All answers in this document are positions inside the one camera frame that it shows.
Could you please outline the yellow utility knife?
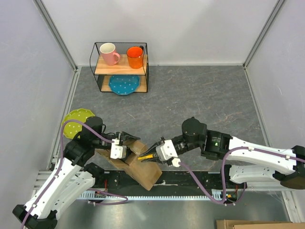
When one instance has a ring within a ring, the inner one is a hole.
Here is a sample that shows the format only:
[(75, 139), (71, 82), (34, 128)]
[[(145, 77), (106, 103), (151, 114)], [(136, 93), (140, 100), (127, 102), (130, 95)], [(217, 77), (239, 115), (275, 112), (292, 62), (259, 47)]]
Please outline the yellow utility knife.
[(138, 160), (147, 160), (147, 159), (154, 159), (154, 155), (150, 154), (150, 155), (138, 157)]

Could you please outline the brown cardboard express box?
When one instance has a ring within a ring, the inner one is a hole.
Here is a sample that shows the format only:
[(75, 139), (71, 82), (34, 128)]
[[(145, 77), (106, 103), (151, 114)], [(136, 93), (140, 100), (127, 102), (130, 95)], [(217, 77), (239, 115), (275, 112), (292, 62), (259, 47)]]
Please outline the brown cardboard express box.
[(110, 158), (110, 150), (96, 149), (95, 152), (106, 158), (106, 160), (117, 169), (122, 169), (127, 175), (137, 181), (144, 189), (151, 190), (162, 175), (162, 171), (155, 162), (141, 162), (138, 160), (140, 154), (148, 150), (148, 147), (140, 140), (128, 140), (124, 144), (131, 150), (125, 161)]

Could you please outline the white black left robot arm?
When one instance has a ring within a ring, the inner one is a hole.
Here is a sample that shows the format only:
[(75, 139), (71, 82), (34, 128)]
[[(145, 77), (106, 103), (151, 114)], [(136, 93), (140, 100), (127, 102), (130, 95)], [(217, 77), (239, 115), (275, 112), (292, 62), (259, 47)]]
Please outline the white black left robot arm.
[(104, 184), (104, 169), (88, 163), (95, 150), (110, 150), (113, 159), (121, 159), (129, 151), (125, 142), (139, 140), (124, 131), (106, 134), (103, 120), (96, 116), (85, 122), (68, 120), (63, 126), (71, 123), (80, 124), (81, 131), (67, 145), (61, 145), (58, 163), (34, 197), (13, 209), (21, 228), (55, 228), (60, 214), (83, 192)]

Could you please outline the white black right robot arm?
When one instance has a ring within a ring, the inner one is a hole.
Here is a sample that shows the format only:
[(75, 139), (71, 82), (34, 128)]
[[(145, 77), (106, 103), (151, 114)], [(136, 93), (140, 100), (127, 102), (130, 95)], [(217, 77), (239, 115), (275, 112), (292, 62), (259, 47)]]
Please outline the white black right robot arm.
[(182, 134), (153, 144), (138, 158), (141, 162), (156, 162), (180, 167), (180, 155), (199, 148), (201, 156), (222, 160), (218, 182), (228, 188), (247, 182), (279, 182), (281, 186), (305, 188), (305, 148), (272, 148), (241, 140), (235, 136), (209, 130), (194, 117), (182, 123)]

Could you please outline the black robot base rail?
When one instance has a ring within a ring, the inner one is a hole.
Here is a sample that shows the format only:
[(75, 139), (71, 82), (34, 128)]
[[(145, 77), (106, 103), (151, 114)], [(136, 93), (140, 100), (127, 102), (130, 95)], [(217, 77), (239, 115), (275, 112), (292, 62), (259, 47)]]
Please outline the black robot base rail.
[[(210, 195), (212, 190), (223, 190), (220, 172), (194, 171), (194, 174)], [(226, 191), (229, 193), (242, 191), (244, 188), (243, 184), (235, 184), (229, 178), (225, 180)], [(156, 184), (150, 190), (146, 190), (125, 172), (111, 170), (105, 172), (92, 188), (130, 197), (205, 196), (186, 171), (163, 171)]]

